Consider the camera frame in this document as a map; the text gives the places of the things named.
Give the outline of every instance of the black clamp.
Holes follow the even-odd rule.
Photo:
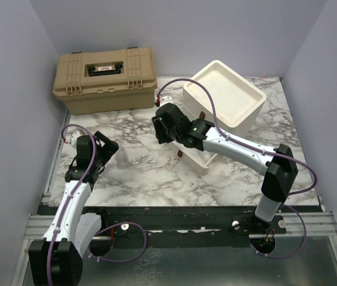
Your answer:
[[[101,132],[96,131],[94,134],[95,143],[97,144],[94,163],[88,174],[83,179],[84,183],[89,183],[93,189],[99,175],[103,172],[106,163],[111,159],[119,149],[118,143],[110,140]],[[80,136],[77,139],[77,156],[73,159],[65,174],[65,181],[78,181],[90,164],[92,157],[92,142],[89,135]]]
[[[167,103],[156,111],[152,117],[156,139],[159,144],[177,141],[187,148],[196,148],[204,151],[203,140],[206,133],[214,124],[212,122],[196,119],[190,121],[187,116],[172,103]]]

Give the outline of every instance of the toolbox latch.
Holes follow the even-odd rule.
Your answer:
[[[69,68],[66,76],[66,92],[72,97],[82,95],[81,88],[82,52],[73,52],[69,55]]]
[[[127,54],[127,84],[128,89],[143,89],[143,81],[141,74],[141,60],[139,48],[128,48]]]

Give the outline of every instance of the label on toolbox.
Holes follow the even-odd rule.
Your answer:
[[[104,66],[104,67],[97,67],[97,70],[100,72],[102,70],[113,70],[113,66]]]

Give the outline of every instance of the metal floor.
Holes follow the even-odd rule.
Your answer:
[[[296,250],[302,238],[277,238],[273,254]],[[114,249],[114,259],[138,250]],[[33,286],[28,267],[23,286]],[[308,237],[288,259],[266,259],[251,248],[148,248],[138,260],[116,264],[84,257],[79,286],[337,286],[337,262],[329,237]]]

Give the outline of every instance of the box lid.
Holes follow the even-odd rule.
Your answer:
[[[61,100],[68,100],[83,95],[141,92],[156,86],[153,51],[128,48],[61,55],[53,93]]]

